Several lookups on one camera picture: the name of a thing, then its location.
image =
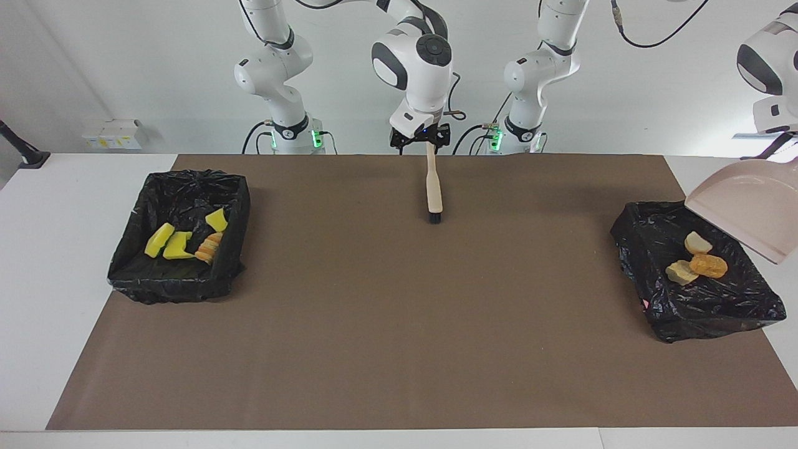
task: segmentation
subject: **black stand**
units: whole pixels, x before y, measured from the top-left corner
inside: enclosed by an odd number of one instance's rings
[[[19,164],[20,169],[38,169],[45,164],[50,155],[49,152],[39,151],[33,145],[23,141],[2,120],[0,120],[0,135],[5,137],[22,156],[22,162]]]
[[[423,129],[415,137],[410,138],[391,128],[391,146],[398,149],[400,155],[402,155],[405,147],[413,142],[430,142],[435,145],[435,154],[438,154],[438,149],[452,143],[452,130],[449,128],[448,123],[443,125],[435,124]]]

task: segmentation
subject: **black clamp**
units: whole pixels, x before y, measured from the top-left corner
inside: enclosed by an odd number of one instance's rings
[[[438,154],[438,149],[448,146],[452,143],[452,130],[449,123],[443,125],[431,125],[426,129],[422,129],[415,137],[406,137],[404,134],[391,128],[391,146],[399,150],[402,155],[405,147],[413,142],[429,142],[435,145],[435,154]]]

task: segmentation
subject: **wooden brush handle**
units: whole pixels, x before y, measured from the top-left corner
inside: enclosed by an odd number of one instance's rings
[[[444,211],[444,200],[440,194],[440,179],[435,166],[435,145],[427,142],[427,206],[431,213]]]

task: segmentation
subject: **black pole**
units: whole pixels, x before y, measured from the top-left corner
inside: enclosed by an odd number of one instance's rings
[[[6,123],[0,120],[0,135],[17,149],[22,156],[22,163],[19,165],[20,169],[38,169],[45,164],[50,153],[46,151],[39,151],[33,145],[22,140]]]

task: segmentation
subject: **yellow sponge piece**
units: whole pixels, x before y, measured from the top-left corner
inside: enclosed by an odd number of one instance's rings
[[[169,237],[175,232],[175,227],[169,223],[164,223],[163,226],[158,228],[154,234],[147,241],[147,246],[144,248],[144,254],[155,259],[160,253],[160,249],[164,247]]]
[[[219,209],[216,212],[209,214],[205,217],[205,221],[216,231],[224,232],[227,229],[227,220],[224,219],[224,209]]]
[[[172,234],[164,250],[164,259],[193,259],[194,255],[186,252],[186,244],[191,238],[191,232],[175,232]]]

